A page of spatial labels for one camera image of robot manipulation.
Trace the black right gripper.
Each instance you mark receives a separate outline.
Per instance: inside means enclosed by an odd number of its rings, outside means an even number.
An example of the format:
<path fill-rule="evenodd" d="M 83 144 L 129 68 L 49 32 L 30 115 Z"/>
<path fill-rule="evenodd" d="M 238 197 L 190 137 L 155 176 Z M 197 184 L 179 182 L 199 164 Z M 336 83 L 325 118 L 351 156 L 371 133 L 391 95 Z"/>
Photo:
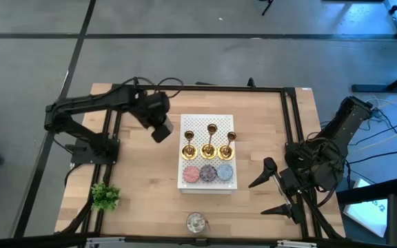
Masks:
<path fill-rule="evenodd" d="M 291 169 L 287 168 L 277 172 L 277 164 L 272 157 L 263 159 L 263 171 L 252 183 L 249 188 L 253 188 L 267 182 L 274 177 L 281 195 L 285 199 L 285 204 L 266 209 L 261 212 L 262 215 L 282 215 L 291 218 L 295 223 L 302 223 L 305 219 L 305 213 L 301 206 L 293 199 L 297 193 L 299 182 Z"/>

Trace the blue patterned candle tin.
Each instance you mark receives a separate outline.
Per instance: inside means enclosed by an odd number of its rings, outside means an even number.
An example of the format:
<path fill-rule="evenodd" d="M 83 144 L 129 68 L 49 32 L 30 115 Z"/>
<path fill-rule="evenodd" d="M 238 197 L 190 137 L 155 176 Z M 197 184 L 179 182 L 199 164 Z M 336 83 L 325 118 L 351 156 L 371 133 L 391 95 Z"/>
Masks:
<path fill-rule="evenodd" d="M 219 180 L 227 182 L 232 179 L 234 170 L 229 164 L 222 164 L 216 168 L 217 176 Z"/>

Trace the medium gold candlestick holder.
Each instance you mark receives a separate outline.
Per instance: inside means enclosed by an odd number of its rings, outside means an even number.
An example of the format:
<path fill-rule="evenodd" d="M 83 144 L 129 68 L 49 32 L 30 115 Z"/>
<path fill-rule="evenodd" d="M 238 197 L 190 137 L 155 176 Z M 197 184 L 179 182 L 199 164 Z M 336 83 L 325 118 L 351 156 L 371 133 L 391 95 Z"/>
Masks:
<path fill-rule="evenodd" d="M 235 132 L 227 133 L 226 144 L 221 145 L 218 148 L 218 156 L 221 160 L 229 161 L 234 157 L 235 151 L 232 147 L 232 143 L 236 140 L 237 134 Z"/>

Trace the purple patterned candle tin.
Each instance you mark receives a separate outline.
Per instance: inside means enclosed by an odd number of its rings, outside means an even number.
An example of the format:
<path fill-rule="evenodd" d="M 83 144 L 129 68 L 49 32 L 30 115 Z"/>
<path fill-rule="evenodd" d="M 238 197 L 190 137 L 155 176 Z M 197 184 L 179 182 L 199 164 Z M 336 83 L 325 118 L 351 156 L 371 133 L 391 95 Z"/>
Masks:
<path fill-rule="evenodd" d="M 215 180 L 217 171 L 216 168 L 212 165 L 204 165 L 199 173 L 201 180 L 210 183 Z"/>

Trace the tall gold candlestick holder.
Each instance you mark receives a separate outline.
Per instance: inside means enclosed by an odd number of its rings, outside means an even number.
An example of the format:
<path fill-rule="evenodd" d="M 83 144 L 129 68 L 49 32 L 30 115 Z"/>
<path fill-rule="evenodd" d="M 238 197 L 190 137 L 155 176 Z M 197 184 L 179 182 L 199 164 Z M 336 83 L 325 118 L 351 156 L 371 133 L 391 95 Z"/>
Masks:
<path fill-rule="evenodd" d="M 216 124 L 213 123 L 207 126 L 207 132 L 209 134 L 209 138 L 207 142 L 201 146 L 201 156 L 205 159 L 210 160 L 216 156 L 217 151 L 215 145 L 212 143 L 212 137 L 217 132 L 217 129 L 218 128 Z"/>

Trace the pink patterned candle tin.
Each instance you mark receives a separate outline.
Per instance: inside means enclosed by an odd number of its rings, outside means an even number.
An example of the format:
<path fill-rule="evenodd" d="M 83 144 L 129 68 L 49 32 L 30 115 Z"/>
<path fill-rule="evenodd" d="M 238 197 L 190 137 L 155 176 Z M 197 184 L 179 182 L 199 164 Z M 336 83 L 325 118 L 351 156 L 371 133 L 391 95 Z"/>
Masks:
<path fill-rule="evenodd" d="M 186 183 L 195 183 L 200 178 L 200 171 L 197 167 L 188 166 L 183 170 L 183 179 Z"/>

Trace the white perforated metal tray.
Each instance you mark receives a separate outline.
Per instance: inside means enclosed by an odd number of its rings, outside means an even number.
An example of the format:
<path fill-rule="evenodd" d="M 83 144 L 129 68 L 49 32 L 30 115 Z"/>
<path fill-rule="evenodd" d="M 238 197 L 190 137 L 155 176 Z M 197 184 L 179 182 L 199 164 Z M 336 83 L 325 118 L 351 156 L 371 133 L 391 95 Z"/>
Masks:
<path fill-rule="evenodd" d="M 213 159 L 205 159 L 201 156 L 201 146 L 207 142 L 209 134 L 207 126 L 216 124 L 217 132 L 212 137 L 212 143 L 216 147 L 216 156 Z M 192 144 L 198 149 L 198 154 L 194 160 L 187 161 L 181 156 L 181 148 L 187 141 L 184 137 L 186 131 L 193 131 L 194 138 Z M 181 137 L 179 140 L 179 165 L 178 165 L 178 185 L 177 188 L 184 194 L 232 194 L 237 190 L 237 172 L 236 172 L 236 151 L 235 141 L 232 143 L 235 154 L 229 161 L 221 160 L 218 156 L 218 148 L 226 144 L 227 133 L 235 132 L 234 117 L 232 115 L 222 114 L 182 114 L 181 115 Z M 199 180 L 195 183 L 186 183 L 183 179 L 183 170 L 188 166 L 194 166 L 201 170 L 204 165 L 212 165 L 217 168 L 219 165 L 229 164 L 234 170 L 232 179 L 224 182 L 219 180 L 218 176 L 214 181 L 207 183 Z"/>

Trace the white box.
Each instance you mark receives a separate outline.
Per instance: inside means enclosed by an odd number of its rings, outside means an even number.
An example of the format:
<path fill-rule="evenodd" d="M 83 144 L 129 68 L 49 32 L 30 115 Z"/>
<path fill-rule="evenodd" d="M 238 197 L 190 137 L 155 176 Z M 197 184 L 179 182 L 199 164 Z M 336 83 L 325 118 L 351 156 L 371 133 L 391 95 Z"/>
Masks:
<path fill-rule="evenodd" d="M 387 199 L 346 205 L 343 213 L 373 234 L 383 238 L 387 230 Z"/>

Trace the black beam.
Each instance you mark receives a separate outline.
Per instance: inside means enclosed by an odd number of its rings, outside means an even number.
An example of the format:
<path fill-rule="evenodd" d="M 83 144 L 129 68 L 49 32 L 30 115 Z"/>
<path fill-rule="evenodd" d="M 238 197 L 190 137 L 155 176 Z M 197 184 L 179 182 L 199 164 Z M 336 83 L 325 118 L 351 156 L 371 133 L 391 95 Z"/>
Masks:
<path fill-rule="evenodd" d="M 350 205 L 384 199 L 390 194 L 397 195 L 397 179 L 341 191 L 336 197 L 339 205 Z"/>

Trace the green artificial plant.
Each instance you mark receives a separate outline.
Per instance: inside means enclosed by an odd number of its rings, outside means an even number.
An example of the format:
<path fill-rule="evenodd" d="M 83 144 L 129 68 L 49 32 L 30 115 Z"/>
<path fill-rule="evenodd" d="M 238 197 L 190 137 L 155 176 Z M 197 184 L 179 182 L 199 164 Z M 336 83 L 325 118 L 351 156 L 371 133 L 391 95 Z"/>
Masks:
<path fill-rule="evenodd" d="M 112 211 L 117 208 L 121 190 L 115 186 L 107 186 L 104 182 L 92 186 L 92 208 Z"/>

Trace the black rig crossbar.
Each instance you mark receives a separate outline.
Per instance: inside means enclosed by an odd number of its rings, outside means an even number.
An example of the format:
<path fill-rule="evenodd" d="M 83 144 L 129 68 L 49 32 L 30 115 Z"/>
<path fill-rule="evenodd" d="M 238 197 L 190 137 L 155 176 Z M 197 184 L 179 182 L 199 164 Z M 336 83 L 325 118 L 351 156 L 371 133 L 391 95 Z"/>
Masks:
<path fill-rule="evenodd" d="M 47 236 L 28 236 L 0 239 L 0 248 L 69 248 L 84 245 L 88 238 L 113 237 L 100 236 L 96 232 L 77 234 L 52 234 Z M 195 247 L 209 247 L 211 245 L 256 245 L 275 248 L 278 240 L 285 239 L 247 239 L 247 238 L 179 238 L 157 236 L 116 236 L 125 237 L 125 242 L 192 245 Z M 397 248 L 390 245 L 354 242 L 348 239 L 304 238 L 293 240 L 312 242 L 317 248 Z"/>

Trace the silver rig bracket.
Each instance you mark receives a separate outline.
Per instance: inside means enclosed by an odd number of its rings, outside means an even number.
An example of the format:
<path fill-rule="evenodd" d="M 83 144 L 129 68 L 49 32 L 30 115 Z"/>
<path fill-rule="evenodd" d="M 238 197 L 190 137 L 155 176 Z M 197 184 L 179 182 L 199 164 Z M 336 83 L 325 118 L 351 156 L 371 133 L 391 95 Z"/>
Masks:
<path fill-rule="evenodd" d="M 317 248 L 317 244 L 293 240 L 278 240 L 275 248 Z"/>
<path fill-rule="evenodd" d="M 97 237 L 97 238 L 88 238 L 86 240 L 84 248 L 99 248 L 100 245 L 105 244 L 115 244 L 120 242 L 125 242 L 125 237 Z"/>

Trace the black aluminium table frame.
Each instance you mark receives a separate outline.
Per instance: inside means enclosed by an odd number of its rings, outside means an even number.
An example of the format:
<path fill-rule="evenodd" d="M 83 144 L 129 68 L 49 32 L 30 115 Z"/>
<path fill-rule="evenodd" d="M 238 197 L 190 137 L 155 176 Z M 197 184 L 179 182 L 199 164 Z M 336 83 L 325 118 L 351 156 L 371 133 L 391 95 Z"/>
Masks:
<path fill-rule="evenodd" d="M 263 161 L 272 157 L 284 169 L 288 136 L 320 129 L 314 95 L 309 88 L 223 87 L 189 85 L 174 94 L 169 118 L 176 126 L 161 143 L 131 115 L 104 111 L 88 113 L 83 124 L 94 131 L 108 126 L 121 144 L 112 166 L 81 165 L 68 177 L 56 230 L 68 227 L 86 204 L 91 185 L 104 181 L 121 190 L 114 211 L 92 211 L 85 229 L 128 238 L 180 238 L 191 236 L 187 216 L 202 213 L 209 223 L 205 239 L 231 241 L 292 239 L 302 231 L 290 218 L 267 215 L 265 210 L 283 204 L 276 184 L 252 187 Z M 231 114 L 236 140 L 238 189 L 233 194 L 183 194 L 177 187 L 182 114 Z"/>

